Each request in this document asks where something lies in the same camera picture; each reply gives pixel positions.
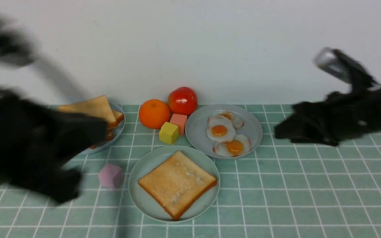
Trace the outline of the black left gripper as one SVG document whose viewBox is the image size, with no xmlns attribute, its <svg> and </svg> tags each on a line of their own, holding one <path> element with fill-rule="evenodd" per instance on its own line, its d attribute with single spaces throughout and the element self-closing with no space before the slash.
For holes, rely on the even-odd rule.
<svg viewBox="0 0 381 238">
<path fill-rule="evenodd" d="M 104 119 L 59 112 L 0 88 L 0 185 L 39 193 L 58 205 L 76 199 L 83 174 L 63 165 L 106 134 Z"/>
</svg>

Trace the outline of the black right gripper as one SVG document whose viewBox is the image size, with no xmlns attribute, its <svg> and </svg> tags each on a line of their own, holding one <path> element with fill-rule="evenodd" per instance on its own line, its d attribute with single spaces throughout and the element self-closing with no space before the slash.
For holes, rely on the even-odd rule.
<svg viewBox="0 0 381 238">
<path fill-rule="evenodd" d="M 375 132 L 376 123 L 362 99 L 333 92 L 324 101 L 293 104 L 292 114 L 274 127 L 274 137 L 336 147 L 344 140 Z"/>
</svg>

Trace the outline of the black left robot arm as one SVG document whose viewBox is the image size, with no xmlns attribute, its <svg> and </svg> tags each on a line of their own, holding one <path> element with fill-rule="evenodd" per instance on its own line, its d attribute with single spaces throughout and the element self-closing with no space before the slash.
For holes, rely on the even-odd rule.
<svg viewBox="0 0 381 238">
<path fill-rule="evenodd" d="M 47 57 L 36 53 L 17 29 L 0 17 L 0 61 L 33 66 L 71 102 L 86 99 L 77 84 Z M 63 165 L 106 138 L 108 123 L 83 113 L 59 112 L 0 87 L 0 185 L 49 197 L 57 205 L 80 195 L 82 173 Z"/>
</svg>

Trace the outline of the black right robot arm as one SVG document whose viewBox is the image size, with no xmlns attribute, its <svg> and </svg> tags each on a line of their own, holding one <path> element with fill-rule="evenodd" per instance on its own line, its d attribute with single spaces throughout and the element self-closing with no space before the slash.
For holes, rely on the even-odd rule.
<svg viewBox="0 0 381 238">
<path fill-rule="evenodd" d="M 323 101 L 301 101 L 274 128 L 276 139 L 338 146 L 381 131 L 381 85 L 361 92 L 331 92 Z"/>
</svg>

